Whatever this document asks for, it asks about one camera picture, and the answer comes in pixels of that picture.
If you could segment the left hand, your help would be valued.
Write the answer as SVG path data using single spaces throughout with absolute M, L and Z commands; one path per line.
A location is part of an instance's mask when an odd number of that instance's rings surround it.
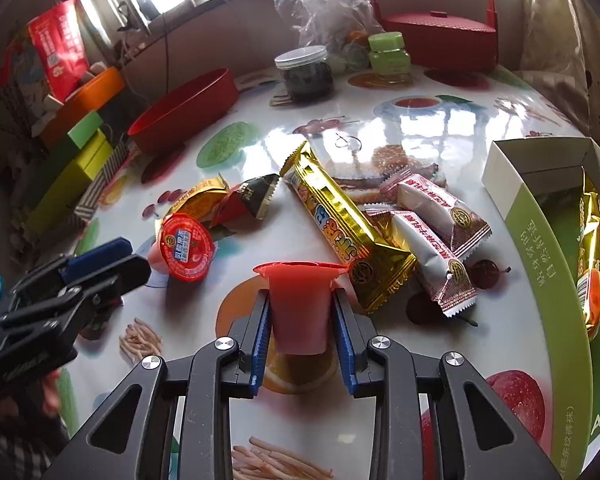
M 58 391 L 58 380 L 61 375 L 61 369 L 58 368 L 41 379 L 42 404 L 41 413 L 49 418 L 54 418 L 59 414 L 61 408 L 61 398 Z M 18 417 L 19 408 L 17 402 L 12 398 L 5 398 L 0 401 L 0 420 L 9 417 Z

